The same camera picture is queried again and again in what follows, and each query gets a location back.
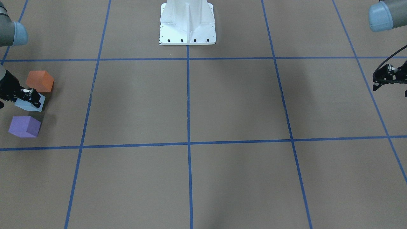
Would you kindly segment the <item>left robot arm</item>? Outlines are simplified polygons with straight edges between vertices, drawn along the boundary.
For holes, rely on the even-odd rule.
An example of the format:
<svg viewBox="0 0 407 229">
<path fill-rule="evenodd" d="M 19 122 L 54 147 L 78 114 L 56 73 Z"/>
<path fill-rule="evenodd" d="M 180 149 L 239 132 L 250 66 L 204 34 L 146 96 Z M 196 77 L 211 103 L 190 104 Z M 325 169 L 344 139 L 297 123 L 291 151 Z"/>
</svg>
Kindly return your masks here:
<svg viewBox="0 0 407 229">
<path fill-rule="evenodd" d="M 369 27 L 372 32 L 388 31 L 395 28 L 406 26 L 407 24 L 407 3 L 405 0 L 380 0 L 373 4 L 368 10 Z M 380 87 L 387 84 L 406 84 L 407 83 L 407 62 L 400 67 L 394 67 L 387 62 L 405 50 L 403 46 L 386 58 L 375 69 L 372 74 L 372 90 L 377 91 Z"/>
</svg>

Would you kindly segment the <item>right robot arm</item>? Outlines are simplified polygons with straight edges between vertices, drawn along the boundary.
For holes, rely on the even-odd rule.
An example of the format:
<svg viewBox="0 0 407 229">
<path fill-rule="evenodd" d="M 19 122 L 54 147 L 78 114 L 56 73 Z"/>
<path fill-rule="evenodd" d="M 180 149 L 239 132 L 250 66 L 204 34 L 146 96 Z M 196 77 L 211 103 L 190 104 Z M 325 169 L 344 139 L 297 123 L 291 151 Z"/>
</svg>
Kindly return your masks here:
<svg viewBox="0 0 407 229">
<path fill-rule="evenodd" d="M 0 3 L 0 9 L 0 46 L 26 45 L 29 37 L 24 25 L 10 19 L 3 2 Z M 19 80 L 3 65 L 0 72 L 1 108 L 4 108 L 5 101 L 12 103 L 23 101 L 36 109 L 42 106 L 42 95 L 38 91 L 31 87 L 28 89 L 22 87 Z"/>
</svg>

